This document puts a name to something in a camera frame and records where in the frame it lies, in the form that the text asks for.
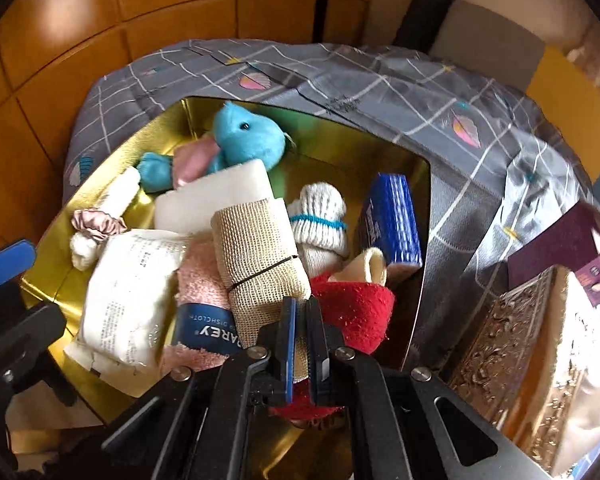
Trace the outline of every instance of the blue stripe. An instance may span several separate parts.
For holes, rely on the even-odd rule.
[[[297,222],[298,220],[307,220],[316,224],[326,225],[327,227],[333,227],[334,229],[346,229],[347,225],[344,222],[332,222],[314,215],[293,215],[289,218],[290,222]]]

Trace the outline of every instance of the metal rivet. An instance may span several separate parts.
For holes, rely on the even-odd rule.
[[[183,381],[188,381],[191,378],[191,369],[186,366],[176,366],[171,370],[169,375],[171,376],[171,379],[181,383]]]
[[[418,366],[411,370],[411,377],[419,383],[426,383],[431,378],[431,370],[425,366]]]
[[[356,351],[348,346],[341,346],[336,348],[335,355],[340,361],[351,361],[356,356]]]
[[[251,359],[264,359],[269,351],[264,346],[250,346],[247,348],[247,355]]]

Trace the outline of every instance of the white foam block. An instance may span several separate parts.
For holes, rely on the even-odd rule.
[[[183,235],[211,229],[216,211],[232,205],[273,199],[267,170],[255,159],[218,171],[155,200],[154,227]]]

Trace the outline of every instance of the gray patterned blanket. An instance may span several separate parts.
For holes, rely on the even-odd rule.
[[[580,161],[521,92],[398,47],[185,41],[101,78],[78,115],[64,200],[124,140],[186,96],[326,115],[431,163],[429,245],[408,364],[439,368],[486,303],[506,259],[579,199]]]

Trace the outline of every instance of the pink scrunchie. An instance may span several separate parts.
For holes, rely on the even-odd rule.
[[[126,224],[122,218],[113,218],[113,216],[95,208],[74,211],[71,225],[74,226],[76,231],[89,235],[97,243],[126,231]]]

